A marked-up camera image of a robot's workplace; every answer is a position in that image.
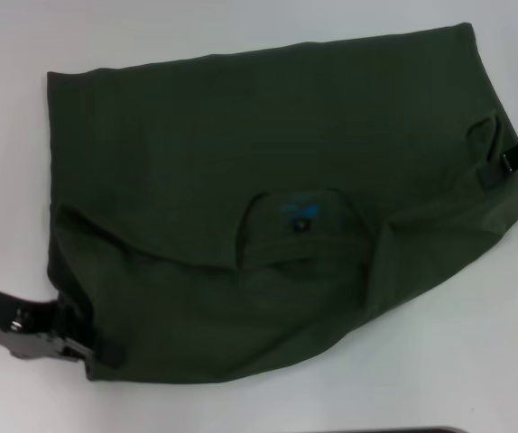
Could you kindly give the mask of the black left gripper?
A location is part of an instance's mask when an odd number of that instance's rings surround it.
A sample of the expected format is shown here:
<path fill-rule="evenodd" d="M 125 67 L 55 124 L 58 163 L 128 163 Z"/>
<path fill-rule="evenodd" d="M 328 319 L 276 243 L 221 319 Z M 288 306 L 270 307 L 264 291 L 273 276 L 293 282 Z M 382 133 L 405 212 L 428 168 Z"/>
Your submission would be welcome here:
<path fill-rule="evenodd" d="M 86 310 L 65 294 L 57 301 L 37 302 L 0 292 L 0 346 L 23 360 L 48 357 L 106 365 L 125 360 L 125 348 L 93 333 Z"/>

